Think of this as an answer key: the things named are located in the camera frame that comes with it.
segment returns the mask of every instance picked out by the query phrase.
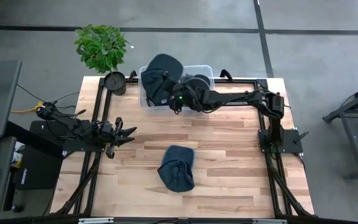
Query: potted plant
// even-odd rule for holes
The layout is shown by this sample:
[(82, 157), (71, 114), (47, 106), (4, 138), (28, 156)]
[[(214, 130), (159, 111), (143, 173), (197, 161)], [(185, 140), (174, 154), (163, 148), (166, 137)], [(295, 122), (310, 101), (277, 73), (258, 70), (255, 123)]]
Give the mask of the potted plant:
[(105, 87), (116, 95), (124, 94), (125, 76), (117, 71), (117, 66), (124, 63), (128, 43), (124, 34), (118, 28), (92, 24), (75, 32), (78, 35), (76, 51), (81, 55), (81, 62), (85, 62), (88, 68), (95, 68), (98, 73), (109, 72), (104, 79)]

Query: concrete floor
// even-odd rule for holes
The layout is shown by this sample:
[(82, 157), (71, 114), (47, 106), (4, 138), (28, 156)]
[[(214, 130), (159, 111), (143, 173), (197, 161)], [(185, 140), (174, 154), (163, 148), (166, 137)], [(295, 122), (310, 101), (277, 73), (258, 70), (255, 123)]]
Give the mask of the concrete floor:
[[(260, 0), (266, 29), (358, 30), (358, 0)], [(257, 28), (252, 0), (0, 0), (0, 23), (117, 27)], [(235, 77), (266, 77), (258, 34), (128, 32), (129, 74), (157, 53), (184, 64), (208, 64), (219, 75), (225, 68)], [(80, 62), (73, 32), (0, 31), (0, 60), (21, 59), (19, 83), (35, 95), (53, 100), (78, 91), (82, 77), (97, 75)], [(298, 129), (315, 213), (325, 218), (358, 221), (358, 180), (342, 176), (357, 170), (340, 121), (321, 119), (358, 90), (358, 36), (268, 35), (275, 77), (285, 79)], [(75, 105), (77, 96), (60, 105)], [(13, 109), (34, 107), (37, 100), (18, 89)], [(10, 120), (29, 128), (34, 114), (12, 114)], [(45, 203), (28, 206), (39, 215)]]

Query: black pot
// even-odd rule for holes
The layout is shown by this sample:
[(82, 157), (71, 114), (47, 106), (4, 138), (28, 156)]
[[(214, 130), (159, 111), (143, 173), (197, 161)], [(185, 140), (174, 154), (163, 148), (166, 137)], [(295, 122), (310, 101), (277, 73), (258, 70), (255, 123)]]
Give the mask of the black pot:
[(121, 72), (107, 74), (104, 78), (104, 86), (114, 95), (123, 95), (127, 91), (125, 75)]

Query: wooden tabletop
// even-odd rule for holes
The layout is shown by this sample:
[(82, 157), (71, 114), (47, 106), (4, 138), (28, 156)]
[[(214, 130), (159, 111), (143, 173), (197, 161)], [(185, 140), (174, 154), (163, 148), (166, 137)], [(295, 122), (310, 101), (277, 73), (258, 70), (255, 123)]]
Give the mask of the wooden tabletop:
[[(84, 77), (76, 110), (86, 109), (80, 119), (91, 119), (100, 77)], [(268, 78), (268, 88), (280, 92), (289, 105), (284, 81)], [(253, 91), (249, 84), (216, 84), (221, 93)], [(103, 112), (103, 93), (99, 119)], [(101, 159), (93, 203), (98, 217), (273, 217), (267, 168), (260, 152), (257, 110), (251, 106), (223, 107), (214, 113), (191, 111), (175, 115), (143, 110), (138, 86), (127, 84), (123, 96), (112, 96), (108, 120), (117, 116), (124, 128), (137, 126), (135, 140), (116, 148), (114, 159)], [(285, 108), (285, 129), (293, 128), (291, 111)], [(176, 144), (195, 150), (195, 188), (189, 192), (169, 191), (157, 169), (168, 146)], [(65, 159), (51, 212), (62, 207), (80, 179), (83, 152)], [(307, 211), (313, 213), (303, 166), (297, 157), (283, 154), (287, 185)], [(88, 189), (85, 190), (84, 202)], [(282, 194), (278, 191), (284, 212)]]

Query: clear plastic bin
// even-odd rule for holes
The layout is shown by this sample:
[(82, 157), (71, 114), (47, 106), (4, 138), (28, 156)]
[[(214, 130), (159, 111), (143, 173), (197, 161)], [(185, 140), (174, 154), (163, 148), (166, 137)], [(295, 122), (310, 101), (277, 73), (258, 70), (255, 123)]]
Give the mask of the clear plastic bin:
[[(142, 72), (146, 71), (147, 66), (143, 66), (139, 69), (139, 104), (140, 107), (142, 107), (145, 110), (169, 110), (169, 106), (148, 106), (146, 102), (146, 91), (143, 88), (142, 85)], [(189, 75), (196, 75), (196, 74), (202, 74), (207, 77), (209, 77), (209, 80), (211, 81), (211, 84), (209, 85), (209, 89), (213, 90), (215, 87), (214, 82), (214, 73), (212, 71), (212, 68), (209, 65), (189, 65), (183, 67), (183, 73), (182, 76), (189, 74)], [(183, 110), (190, 110), (188, 107), (183, 107)]]

